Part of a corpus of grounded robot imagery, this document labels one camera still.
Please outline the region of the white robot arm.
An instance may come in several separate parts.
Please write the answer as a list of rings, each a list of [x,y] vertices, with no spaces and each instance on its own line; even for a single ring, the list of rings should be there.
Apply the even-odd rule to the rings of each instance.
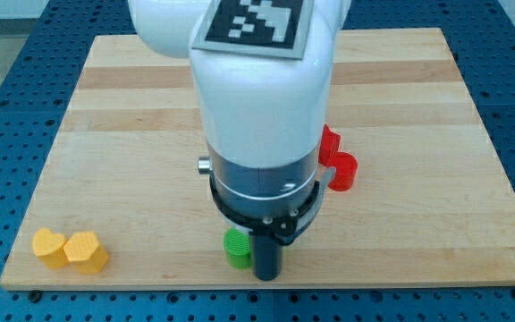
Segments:
[[[254,275],[279,276],[284,246],[312,223],[337,170],[318,168],[347,1],[130,0],[153,51],[190,62],[208,154],[198,169],[249,236]]]

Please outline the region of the grey black end effector mount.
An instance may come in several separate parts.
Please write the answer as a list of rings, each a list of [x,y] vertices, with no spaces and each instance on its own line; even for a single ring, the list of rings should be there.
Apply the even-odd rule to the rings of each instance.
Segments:
[[[207,148],[219,211],[244,233],[269,235],[283,246],[308,229],[336,176],[331,166],[317,179],[319,145],[312,141]]]

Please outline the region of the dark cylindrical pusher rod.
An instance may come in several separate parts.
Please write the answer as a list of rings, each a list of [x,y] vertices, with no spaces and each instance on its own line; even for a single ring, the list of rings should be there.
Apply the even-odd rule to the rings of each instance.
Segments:
[[[282,249],[278,241],[269,235],[250,236],[252,271],[256,278],[271,281],[277,278],[282,268]]]

